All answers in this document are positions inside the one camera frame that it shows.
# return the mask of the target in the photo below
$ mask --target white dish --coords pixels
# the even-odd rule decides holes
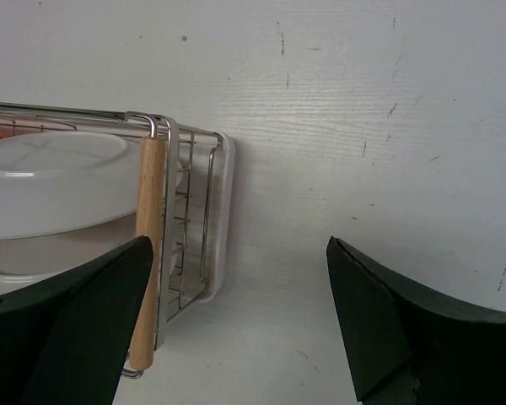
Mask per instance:
[[[0,240],[80,230],[134,213],[139,166],[139,142],[114,135],[41,132],[0,140]]]
[[[13,291],[78,267],[128,242],[135,235],[135,214],[58,235],[0,240],[1,290]],[[175,267],[177,255],[171,258]]]

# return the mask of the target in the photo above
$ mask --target black object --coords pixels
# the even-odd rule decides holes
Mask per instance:
[[[327,258],[359,401],[506,403],[505,312],[430,289],[335,238]]]
[[[0,404],[111,404],[152,260],[139,237],[0,295]]]

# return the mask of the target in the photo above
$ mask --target metal wire rack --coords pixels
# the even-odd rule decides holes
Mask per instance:
[[[174,120],[135,111],[95,111],[37,105],[0,103],[0,132],[6,136],[46,131],[90,131],[124,138],[157,133],[167,146],[162,243],[159,253],[159,299],[155,348],[163,344],[166,327],[211,287],[207,269],[208,230],[211,215],[214,163],[223,144],[222,135],[177,124]],[[177,160],[183,169],[176,169]],[[184,179],[176,189],[177,174]],[[191,238],[191,225],[196,241]],[[175,267],[168,270],[172,255]],[[141,372],[125,370],[138,378]]]

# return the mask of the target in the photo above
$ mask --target dish rack handle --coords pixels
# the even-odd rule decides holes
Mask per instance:
[[[130,345],[129,365],[134,370],[146,370],[153,363],[165,152],[166,143],[157,138],[156,126],[151,136],[141,141],[136,235],[152,241],[153,261]]]

